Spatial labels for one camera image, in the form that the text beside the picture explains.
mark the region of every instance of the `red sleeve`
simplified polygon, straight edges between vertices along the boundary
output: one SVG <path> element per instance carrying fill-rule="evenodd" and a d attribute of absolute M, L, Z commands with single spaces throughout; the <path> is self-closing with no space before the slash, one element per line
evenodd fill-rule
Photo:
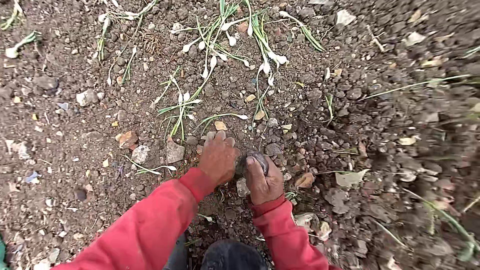
<path fill-rule="evenodd" d="M 260 230 L 277 270 L 340 270 L 310 244 L 307 231 L 295 224 L 292 203 L 280 198 L 252 206 L 253 224 Z"/>
<path fill-rule="evenodd" d="M 197 212 L 197 202 L 214 187 L 200 169 L 192 168 L 179 180 L 163 183 L 135 204 L 71 263 L 55 270 L 162 269 L 177 238 Z"/>

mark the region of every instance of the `brown soil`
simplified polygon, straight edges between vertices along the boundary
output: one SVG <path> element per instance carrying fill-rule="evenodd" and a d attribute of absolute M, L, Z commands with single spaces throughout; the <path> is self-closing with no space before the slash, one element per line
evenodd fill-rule
<path fill-rule="evenodd" d="M 120 4 L 129 11 L 143 7 L 141 1 Z M 244 97 L 255 92 L 256 69 L 250 71 L 231 59 L 219 60 L 205 88 L 207 93 L 199 96 L 204 102 L 193 109 L 195 117 L 202 120 L 219 112 L 246 114 L 246 121 L 233 116 L 221 119 L 239 148 L 245 151 L 260 146 L 265 152 L 267 145 L 276 144 L 270 146 L 281 153 L 273 156 L 276 164 L 283 173 L 293 176 L 285 182 L 285 189 L 298 194 L 294 214 L 314 212 L 333 230 L 324 243 L 311 237 L 311 243 L 331 263 L 343 269 L 393 270 L 388 262 L 394 258 L 403 270 L 477 269 L 478 253 L 468 262 L 460 261 L 459 253 L 466 246 L 462 236 L 402 188 L 441 203 L 479 239 L 480 203 L 462 213 L 480 193 L 478 121 L 469 113 L 480 101 L 478 79 L 467 83 L 450 80 L 359 99 L 433 78 L 461 74 L 478 78 L 480 52 L 469 58 L 464 55 L 480 44 L 480 3 L 339 0 L 309 4 L 306 0 L 261 0 L 252 4 L 254 10 L 268 8 L 267 21 L 281 19 L 278 10 L 288 11 L 313 29 L 326 48 L 325 52 L 314 51 L 288 22 L 265 25 L 272 48 L 290 60 L 275 75 L 275 92 L 267 97 L 265 107 L 279 126 L 292 124 L 291 130 L 284 134 L 281 128 L 269 127 L 263 139 L 256 130 L 258 125 L 265 126 L 265 121 L 255 121 L 257 126 L 249 127 L 256 101 L 246 103 L 240 92 Z M 138 21 L 114 21 L 107 33 L 105 60 L 89 63 L 96 49 L 95 36 L 101 33 L 97 17 L 105 12 L 104 4 L 74 0 L 22 1 L 21 5 L 26 17 L 2 32 L 2 55 L 5 48 L 14 46 L 32 30 L 42 37 L 37 47 L 26 45 L 19 58 L 5 60 L 0 73 L 0 232 L 7 242 L 11 269 L 32 267 L 54 248 L 60 249 L 56 263 L 74 258 L 134 203 L 171 179 L 165 170 L 158 177 L 134 175 L 131 163 L 122 156 L 130 156 L 132 151 L 119 148 L 115 136 L 135 131 L 139 144 L 150 147 L 143 165 L 154 168 L 164 164 L 166 122 L 161 123 L 170 114 L 158 117 L 157 110 L 176 103 L 176 89 L 170 88 L 156 106 L 151 104 L 163 91 L 159 84 L 177 66 L 181 67 L 180 88 L 192 94 L 203 82 L 199 73 L 204 61 L 204 52 L 196 48 L 181 52 L 198 33 L 173 35 L 169 31 L 176 22 L 195 26 L 196 15 L 206 24 L 219 12 L 217 1 L 161 0 L 145 16 L 133 39 L 129 37 Z M 0 1 L 0 17 L 10 16 L 12 6 L 11 0 Z M 355 15 L 356 20 L 347 26 L 335 25 L 336 13 L 342 9 Z M 421 17 L 409 23 L 417 10 Z M 243 15 L 237 14 L 236 18 L 248 14 L 245 5 L 240 12 Z M 150 23 L 155 24 L 151 31 L 147 30 Z M 379 35 L 385 52 L 372 42 L 368 25 L 374 35 Z M 407 47 L 402 40 L 414 31 L 426 39 Z M 144 48 L 142 38 L 149 32 L 158 39 L 153 54 Z M 234 51 L 238 49 L 238 54 L 252 58 L 251 63 L 258 67 L 262 59 L 255 40 L 243 32 L 239 35 Z M 127 44 L 124 61 L 114 65 L 114 83 L 109 86 L 106 79 L 115 51 Z M 139 52 L 132 62 L 132 79 L 119 86 L 115 79 L 126 67 L 133 44 Z M 438 58 L 445 61 L 436 66 L 422 65 Z M 327 67 L 331 73 L 335 69 L 342 72 L 325 80 Z M 46 87 L 55 81 L 58 85 L 53 89 Z M 266 86 L 266 79 L 262 79 L 260 88 Z M 76 94 L 89 89 L 105 96 L 81 107 Z M 334 96 L 334 119 L 328 125 L 327 94 Z M 21 102 L 14 103 L 14 96 Z M 68 109 L 56 113 L 60 109 L 57 103 L 63 102 L 68 103 Z M 112 126 L 118 114 L 121 121 L 117 127 Z M 203 144 L 203 127 L 194 130 L 198 122 L 184 122 L 185 137 L 193 136 Z M 213 123 L 207 127 L 214 129 Z M 420 138 L 413 145 L 398 143 L 399 138 L 413 135 Z M 25 141 L 31 158 L 10 155 L 5 140 Z M 197 142 L 189 142 L 179 142 L 186 151 L 183 160 L 172 164 L 179 169 L 173 177 L 198 160 Z M 336 153 L 361 144 L 366 153 Z M 104 168 L 102 162 L 107 158 L 109 166 Z M 297 191 L 294 187 L 295 180 L 305 172 L 358 172 L 366 168 L 371 170 L 363 181 L 350 189 L 338 186 L 333 173 L 316 174 L 312 188 Z M 25 183 L 24 178 L 33 171 L 42 175 L 39 183 Z M 406 172 L 418 176 L 413 182 L 403 182 Z M 225 238 L 253 245 L 270 260 L 262 236 L 252 225 L 247 199 L 238 196 L 235 181 L 219 187 L 200 204 L 199 213 L 216 222 L 196 217 L 188 228 L 188 240 L 196 240 L 189 246 L 193 267 L 201 262 L 210 244 Z M 402 248 L 372 220 L 387 227 L 408 248 Z"/>

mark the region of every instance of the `person's left hand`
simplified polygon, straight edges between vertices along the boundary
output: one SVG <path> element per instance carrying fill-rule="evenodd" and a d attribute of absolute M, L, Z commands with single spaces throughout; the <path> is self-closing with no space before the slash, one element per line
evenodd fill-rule
<path fill-rule="evenodd" d="M 235 148 L 235 140 L 226 137 L 223 130 L 209 132 L 198 163 L 198 168 L 215 182 L 215 186 L 232 179 L 235 161 L 240 155 L 238 148 Z"/>

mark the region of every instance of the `black trousers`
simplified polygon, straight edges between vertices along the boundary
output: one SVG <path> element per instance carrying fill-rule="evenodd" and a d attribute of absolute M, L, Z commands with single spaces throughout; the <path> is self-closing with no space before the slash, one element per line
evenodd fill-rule
<path fill-rule="evenodd" d="M 187 248 L 182 234 L 168 258 L 163 270 L 186 270 Z M 208 247 L 200 270 L 267 270 L 264 259 L 252 246 L 233 241 L 220 240 Z"/>

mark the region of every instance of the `green object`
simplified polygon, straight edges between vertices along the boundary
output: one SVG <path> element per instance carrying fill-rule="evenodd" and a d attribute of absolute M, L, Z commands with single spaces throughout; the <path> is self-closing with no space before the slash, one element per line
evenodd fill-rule
<path fill-rule="evenodd" d="M 6 245 L 0 238 L 0 270 L 9 270 L 10 268 L 7 267 L 7 264 L 3 262 L 5 259 L 6 254 Z"/>

